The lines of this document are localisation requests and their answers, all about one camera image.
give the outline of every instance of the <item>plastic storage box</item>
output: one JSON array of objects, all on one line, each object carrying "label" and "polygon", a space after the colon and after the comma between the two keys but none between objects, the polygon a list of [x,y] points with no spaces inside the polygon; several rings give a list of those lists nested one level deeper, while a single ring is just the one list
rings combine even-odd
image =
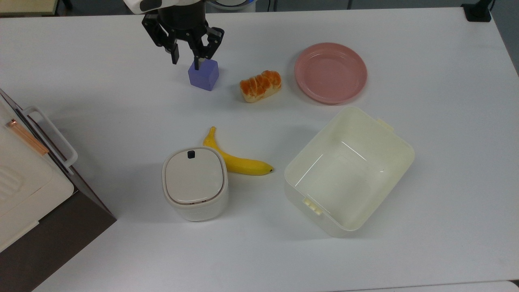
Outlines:
[{"label": "plastic storage box", "polygon": [[386,123],[347,107],[290,162],[285,194],[329,235],[344,237],[364,224],[414,157]]}]

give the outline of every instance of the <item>bin lid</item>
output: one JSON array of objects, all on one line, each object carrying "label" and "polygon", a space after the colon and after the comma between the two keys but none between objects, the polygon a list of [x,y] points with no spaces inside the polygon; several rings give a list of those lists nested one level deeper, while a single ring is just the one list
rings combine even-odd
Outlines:
[{"label": "bin lid", "polygon": [[207,147],[183,149],[173,154],[165,168],[167,195],[180,204],[196,204],[218,196],[224,185],[224,165]]}]

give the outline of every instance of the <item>pink plate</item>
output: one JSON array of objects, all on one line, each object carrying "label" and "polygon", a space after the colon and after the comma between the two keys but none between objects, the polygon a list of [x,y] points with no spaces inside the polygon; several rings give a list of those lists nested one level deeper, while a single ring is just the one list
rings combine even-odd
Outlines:
[{"label": "pink plate", "polygon": [[352,49],[335,43],[306,48],[295,62],[295,79],[309,97],[337,104],[357,95],[367,80],[367,68]]}]

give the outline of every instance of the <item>container handle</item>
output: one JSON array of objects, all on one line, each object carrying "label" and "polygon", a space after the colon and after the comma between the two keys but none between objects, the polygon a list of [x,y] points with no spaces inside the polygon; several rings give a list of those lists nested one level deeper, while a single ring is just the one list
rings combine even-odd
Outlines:
[{"label": "container handle", "polygon": [[305,198],[303,200],[303,203],[308,206],[312,211],[314,211],[317,215],[321,215],[323,213],[323,210],[321,210],[314,202],[310,201],[309,198]]},{"label": "container handle", "polygon": [[382,127],[388,129],[389,131],[393,132],[394,129],[390,125],[388,125],[386,122],[382,121],[381,119],[378,119],[377,122],[382,125]]},{"label": "container handle", "polygon": [[66,159],[65,161],[61,161],[63,166],[66,167],[66,168],[72,166],[72,164],[74,164],[74,162],[76,162],[76,160],[77,160],[77,152],[76,152],[76,150],[72,147],[72,145],[70,145],[70,143],[60,133],[60,131],[58,130],[58,128],[56,128],[54,123],[51,122],[50,119],[38,107],[28,107],[28,108],[26,108],[26,109],[24,109],[22,111],[22,114],[25,115],[26,117],[29,117],[29,115],[34,113],[34,112],[37,112],[38,114],[40,114],[42,116],[42,118],[50,125],[52,130],[54,132],[56,132],[56,135],[58,135],[58,137],[63,141],[65,146],[69,149],[69,151],[71,153],[71,156],[68,159]]}]

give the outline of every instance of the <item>bread roll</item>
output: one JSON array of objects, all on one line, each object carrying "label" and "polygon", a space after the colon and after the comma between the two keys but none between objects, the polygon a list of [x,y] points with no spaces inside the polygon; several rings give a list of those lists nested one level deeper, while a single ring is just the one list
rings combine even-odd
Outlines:
[{"label": "bread roll", "polygon": [[240,89],[246,102],[257,102],[281,89],[281,76],[276,71],[263,71],[261,75],[242,80]]}]

